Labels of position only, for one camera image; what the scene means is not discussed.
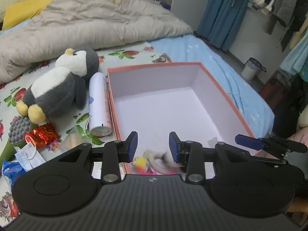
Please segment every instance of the trash can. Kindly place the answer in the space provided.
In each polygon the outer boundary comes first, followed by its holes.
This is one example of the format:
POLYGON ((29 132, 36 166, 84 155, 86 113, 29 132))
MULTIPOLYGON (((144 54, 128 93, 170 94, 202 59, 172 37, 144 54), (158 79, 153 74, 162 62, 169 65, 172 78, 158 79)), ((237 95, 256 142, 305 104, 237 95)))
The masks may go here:
POLYGON ((266 68, 261 65, 255 58, 249 58, 249 60, 245 63, 245 68, 242 71, 242 77, 246 81, 251 81, 257 73, 263 70, 266 72, 266 68))

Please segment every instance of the yellow pillow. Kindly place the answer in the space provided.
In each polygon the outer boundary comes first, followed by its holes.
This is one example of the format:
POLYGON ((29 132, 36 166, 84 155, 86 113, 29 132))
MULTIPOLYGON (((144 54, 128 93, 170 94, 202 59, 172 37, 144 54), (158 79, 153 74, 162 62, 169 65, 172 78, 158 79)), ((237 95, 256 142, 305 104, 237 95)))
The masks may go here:
POLYGON ((11 28, 18 23, 38 15, 52 0, 26 0, 7 7, 2 29, 11 28))

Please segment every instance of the black ribbed surface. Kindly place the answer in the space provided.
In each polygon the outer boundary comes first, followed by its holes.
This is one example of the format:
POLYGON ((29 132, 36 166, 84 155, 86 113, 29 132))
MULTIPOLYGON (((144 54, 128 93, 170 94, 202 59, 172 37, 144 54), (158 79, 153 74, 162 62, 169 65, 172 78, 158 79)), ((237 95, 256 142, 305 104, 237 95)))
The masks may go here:
POLYGON ((188 185, 180 176, 138 175, 127 175, 119 184, 102 187, 93 202, 73 214, 58 218, 22 214, 5 228, 8 231, 297 229, 285 215, 249 219, 226 212, 212 202, 203 187, 188 185))

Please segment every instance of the beige comforter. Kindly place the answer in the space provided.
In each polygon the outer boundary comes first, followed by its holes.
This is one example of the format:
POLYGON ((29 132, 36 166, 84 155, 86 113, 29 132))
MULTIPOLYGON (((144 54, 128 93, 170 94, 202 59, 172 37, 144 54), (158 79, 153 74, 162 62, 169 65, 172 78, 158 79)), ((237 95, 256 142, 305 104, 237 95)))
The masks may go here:
POLYGON ((26 26, 0 36, 0 84, 67 48, 101 49, 188 33, 187 24, 151 0, 55 0, 26 26))

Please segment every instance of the plush toy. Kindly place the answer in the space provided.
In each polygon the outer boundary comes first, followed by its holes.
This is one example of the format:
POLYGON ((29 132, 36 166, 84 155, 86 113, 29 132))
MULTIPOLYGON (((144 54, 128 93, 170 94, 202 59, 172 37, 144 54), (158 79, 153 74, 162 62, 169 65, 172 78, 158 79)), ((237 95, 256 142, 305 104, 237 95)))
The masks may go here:
POLYGON ((90 47, 67 49, 55 63, 55 68, 39 77, 16 105, 22 116, 41 124, 46 118, 60 116, 75 101, 82 109, 86 102, 86 83, 98 71, 99 58, 90 47))

